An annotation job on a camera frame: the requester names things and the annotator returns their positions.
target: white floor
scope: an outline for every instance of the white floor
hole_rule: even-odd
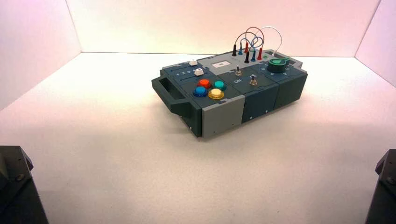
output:
[[[197,139],[150,80],[201,57],[84,53],[0,112],[49,221],[363,223],[396,147],[396,88],[354,58],[296,57],[299,101]]]

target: red button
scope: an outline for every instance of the red button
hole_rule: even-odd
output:
[[[211,83],[209,82],[209,80],[207,80],[207,79],[201,79],[201,80],[197,83],[197,86],[203,86],[203,87],[209,89],[209,88],[212,86],[212,84],[211,84]]]

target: game controller device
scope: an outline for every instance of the game controller device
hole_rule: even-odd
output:
[[[265,28],[279,33],[274,27],[250,27],[232,51],[164,67],[151,81],[195,136],[211,137],[300,99],[307,72],[302,62],[277,52],[280,45],[262,50]]]

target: handle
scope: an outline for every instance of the handle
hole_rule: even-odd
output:
[[[170,112],[183,117],[191,116],[192,105],[190,99],[185,98],[175,87],[175,85],[168,79],[168,77],[158,77],[153,79],[151,80],[151,84]]]

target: blue button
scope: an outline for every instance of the blue button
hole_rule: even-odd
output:
[[[206,88],[203,86],[199,86],[195,88],[192,94],[194,94],[194,96],[196,97],[206,97],[206,95],[208,94],[208,90],[206,90]]]

